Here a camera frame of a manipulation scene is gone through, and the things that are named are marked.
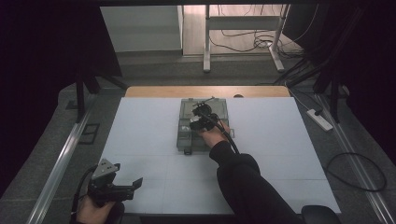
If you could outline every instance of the human hand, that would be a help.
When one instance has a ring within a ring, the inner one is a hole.
[[[224,127],[224,130],[229,133],[230,132],[230,127],[228,127],[227,124],[222,122],[221,120],[218,122],[219,125],[222,125]],[[214,127],[210,131],[200,131],[198,132],[199,135],[201,135],[205,143],[212,148],[215,144],[221,142],[221,141],[228,141],[227,137],[220,131],[218,127]]]
[[[108,202],[103,207],[98,207],[91,197],[86,195],[78,208],[77,221],[85,224],[104,224],[114,204],[115,202]]]

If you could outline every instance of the white table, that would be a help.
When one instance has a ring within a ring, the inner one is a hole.
[[[123,98],[102,158],[120,163],[114,183],[144,177],[126,213],[231,214],[208,152],[177,150],[181,98]],[[227,98],[230,126],[241,153],[251,154],[291,208],[307,204],[340,209],[291,97]]]

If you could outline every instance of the white wall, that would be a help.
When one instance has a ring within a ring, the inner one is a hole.
[[[116,52],[181,49],[177,6],[101,10]]]

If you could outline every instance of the black jacket sleeve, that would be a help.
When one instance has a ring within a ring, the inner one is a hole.
[[[219,164],[219,187],[241,224],[303,224],[261,176],[253,157],[234,154],[226,141],[217,143],[209,156]]]

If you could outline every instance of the power strip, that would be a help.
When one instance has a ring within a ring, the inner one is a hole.
[[[311,119],[313,119],[325,132],[331,130],[332,125],[327,122],[327,120],[324,119],[321,115],[315,115],[315,112],[316,111],[314,109],[310,109],[306,111],[306,114],[311,117]]]

